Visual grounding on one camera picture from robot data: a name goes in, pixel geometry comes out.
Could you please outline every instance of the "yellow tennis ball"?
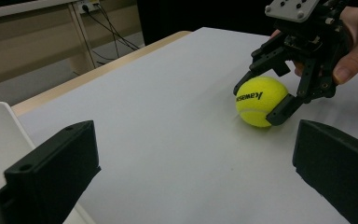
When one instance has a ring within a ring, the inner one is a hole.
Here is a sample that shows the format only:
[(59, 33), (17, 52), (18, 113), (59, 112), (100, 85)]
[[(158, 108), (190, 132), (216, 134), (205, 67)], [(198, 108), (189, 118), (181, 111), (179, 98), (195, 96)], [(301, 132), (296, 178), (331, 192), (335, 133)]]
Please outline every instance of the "yellow tennis ball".
[(286, 87), (273, 77), (254, 77), (237, 92), (236, 107), (241, 118), (256, 127), (269, 127), (266, 116), (287, 95)]

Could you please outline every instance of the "robotic hand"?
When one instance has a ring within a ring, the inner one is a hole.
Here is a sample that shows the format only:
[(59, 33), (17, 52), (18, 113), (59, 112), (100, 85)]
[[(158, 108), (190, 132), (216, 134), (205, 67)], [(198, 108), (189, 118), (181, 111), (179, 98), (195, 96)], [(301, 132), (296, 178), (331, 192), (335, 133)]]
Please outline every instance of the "robotic hand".
[(333, 69), (349, 52), (350, 36), (339, 16), (349, 0), (274, 0), (266, 6), (266, 15), (276, 18), (274, 28), (280, 30), (252, 53), (250, 71), (234, 88), (273, 69), (279, 76), (290, 72), (286, 61), (304, 64), (296, 97), (288, 93), (266, 119), (272, 125), (283, 124), (302, 104), (331, 98), (336, 93)]

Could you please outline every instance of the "table surface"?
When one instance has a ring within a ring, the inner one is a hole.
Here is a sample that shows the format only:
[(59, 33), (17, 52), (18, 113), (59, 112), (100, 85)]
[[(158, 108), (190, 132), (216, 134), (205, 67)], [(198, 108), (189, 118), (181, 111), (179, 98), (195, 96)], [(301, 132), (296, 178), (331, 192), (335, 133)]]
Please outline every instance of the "table surface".
[[(232, 91), (267, 40), (201, 28), (46, 103), (13, 108), (36, 145), (94, 120), (102, 171), (79, 202), (98, 224), (348, 223), (292, 157), (301, 119), (358, 138), (358, 76), (281, 126), (251, 127)], [(296, 75), (279, 80), (296, 92)]]

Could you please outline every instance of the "floor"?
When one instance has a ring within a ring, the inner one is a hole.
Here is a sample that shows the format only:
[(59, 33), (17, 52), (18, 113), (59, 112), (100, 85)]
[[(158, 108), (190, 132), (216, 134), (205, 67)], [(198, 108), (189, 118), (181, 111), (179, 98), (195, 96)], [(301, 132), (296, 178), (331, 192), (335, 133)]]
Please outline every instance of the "floor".
[[(142, 33), (125, 36), (124, 38), (138, 48), (142, 48), (145, 45)], [(117, 45), (115, 42), (111, 42), (93, 49), (95, 58), (100, 66), (112, 62), (117, 56), (122, 57), (132, 51), (133, 49), (120, 42), (117, 42)], [(71, 70), (67, 60), (56, 62), (0, 83), (0, 102), (15, 105), (77, 76), (79, 74)]]

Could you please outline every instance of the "power outlet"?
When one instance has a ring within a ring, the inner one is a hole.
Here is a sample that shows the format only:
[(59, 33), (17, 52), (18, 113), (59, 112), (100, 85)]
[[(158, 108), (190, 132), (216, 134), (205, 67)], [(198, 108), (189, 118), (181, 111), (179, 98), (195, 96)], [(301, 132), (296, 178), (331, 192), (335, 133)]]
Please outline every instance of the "power outlet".
[(80, 14), (87, 13), (84, 10), (84, 6), (87, 6), (89, 12), (99, 10), (98, 4), (100, 4), (100, 0), (81, 0), (77, 2), (77, 7), (79, 8)]

